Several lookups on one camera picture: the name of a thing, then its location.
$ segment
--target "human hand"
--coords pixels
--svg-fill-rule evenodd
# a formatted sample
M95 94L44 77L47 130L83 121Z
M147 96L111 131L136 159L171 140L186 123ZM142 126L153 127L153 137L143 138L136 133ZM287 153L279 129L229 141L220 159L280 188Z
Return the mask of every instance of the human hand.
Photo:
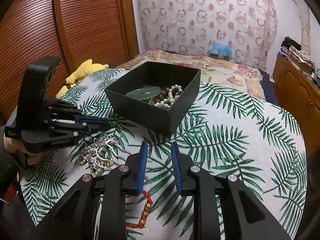
M5 149L11 154L15 154L18 150L28 154L28 157L27 157L28 165L38 164L41 161L41 158L43 156L43 153L28 152L23 145L23 141L8 138L5 136L5 134L3 134L3 144Z

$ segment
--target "yellow plush toy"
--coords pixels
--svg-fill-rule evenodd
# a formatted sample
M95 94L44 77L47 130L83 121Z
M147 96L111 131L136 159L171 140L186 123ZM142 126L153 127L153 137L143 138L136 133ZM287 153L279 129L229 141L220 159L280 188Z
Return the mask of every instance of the yellow plush toy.
M92 59L88 59L83 62L78 69L73 72L63 84L64 86L60 89L56 98L61 97L65 92L67 92L71 87L74 87L78 82L83 80L86 76L93 72L108 68L109 65L92 64Z

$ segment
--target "table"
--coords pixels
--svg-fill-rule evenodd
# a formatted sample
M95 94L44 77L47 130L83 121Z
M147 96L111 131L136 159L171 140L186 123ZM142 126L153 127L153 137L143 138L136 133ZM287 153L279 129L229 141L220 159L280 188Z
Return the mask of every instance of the table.
M174 135L165 138L113 112L104 88L128 71L95 72L61 98L77 104L87 115L116 121L118 126L107 134L114 134L126 150L138 152L142 140L149 144L149 159L153 162L148 163L152 169L147 170L149 180L144 189L154 204L146 228L128 229L128 238L187 240L191 235L193 200L177 195L172 174L170 142L175 140L182 153L211 174L236 174L293 239L304 208L307 163L304 141L292 115L242 92L201 82L196 101ZM74 147L45 154L38 166L22 175L22 192L35 224L88 173L88 166L79 166L75 160L81 148L98 136L92 134ZM127 222L138 223L145 202L143 195L126 198Z

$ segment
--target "red braided bracelet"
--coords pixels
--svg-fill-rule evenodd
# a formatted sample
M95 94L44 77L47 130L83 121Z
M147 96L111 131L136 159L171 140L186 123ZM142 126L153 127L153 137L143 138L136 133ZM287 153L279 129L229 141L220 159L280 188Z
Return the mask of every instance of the red braided bracelet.
M144 228L144 225L147 222L147 217L149 215L150 208L151 208L151 206L153 204L153 201L151 200L151 196L148 194L148 192L146 192L145 190L142 190L141 193L143 195L145 195L148 200L147 200L147 203L144 206L143 212L141 213L141 218L139 220L139 224L138 225L131 225L129 223L126 223L125 224L126 227L129 227L129 228Z

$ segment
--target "open black box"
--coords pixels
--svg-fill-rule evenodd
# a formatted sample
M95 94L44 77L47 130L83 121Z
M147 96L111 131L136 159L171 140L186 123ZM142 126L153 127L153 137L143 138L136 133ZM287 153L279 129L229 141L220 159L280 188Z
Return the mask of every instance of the open black box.
M117 114L170 138L199 93L200 75L196 68L147 61L108 86L105 93ZM125 96L146 85L164 90L176 84L183 92L167 109Z

